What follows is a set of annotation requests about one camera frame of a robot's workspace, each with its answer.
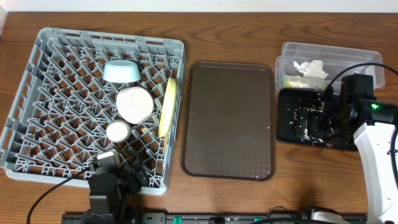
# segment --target clear plastic container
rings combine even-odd
[[[323,70],[329,73],[324,80],[305,78],[293,65],[293,62],[301,64],[312,60],[321,60],[323,62]],[[286,42],[282,46],[282,56],[278,57],[276,61],[276,88],[277,90],[287,87],[325,89],[330,80],[344,69],[366,62],[382,63],[381,54],[370,50]],[[372,75],[374,89],[384,86],[383,68],[365,66],[354,68],[339,77],[333,84],[335,92],[340,92],[341,78],[354,73]]]

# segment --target crumpled white paper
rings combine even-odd
[[[312,62],[304,62],[299,65],[293,62],[294,67],[306,78],[325,79],[329,74],[323,71],[323,62],[321,60],[313,60]]]

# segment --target tabletop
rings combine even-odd
[[[178,39],[185,44],[188,69],[204,60],[259,63],[274,70],[284,42],[375,50],[385,64],[398,68],[397,14],[10,12],[0,40],[1,127],[43,27]],[[396,85],[398,78],[386,71],[385,87],[375,92],[378,100],[398,104]],[[180,167],[185,103],[170,189],[163,197],[132,196],[129,204],[140,211],[249,214],[267,213],[276,205],[289,210],[317,205],[340,213],[367,213],[358,152],[278,142],[276,174],[268,182],[188,176]],[[26,222],[32,204],[51,186],[12,180],[0,170],[0,223]],[[38,205],[32,223],[60,223],[63,213],[85,212],[89,192],[60,187]]]

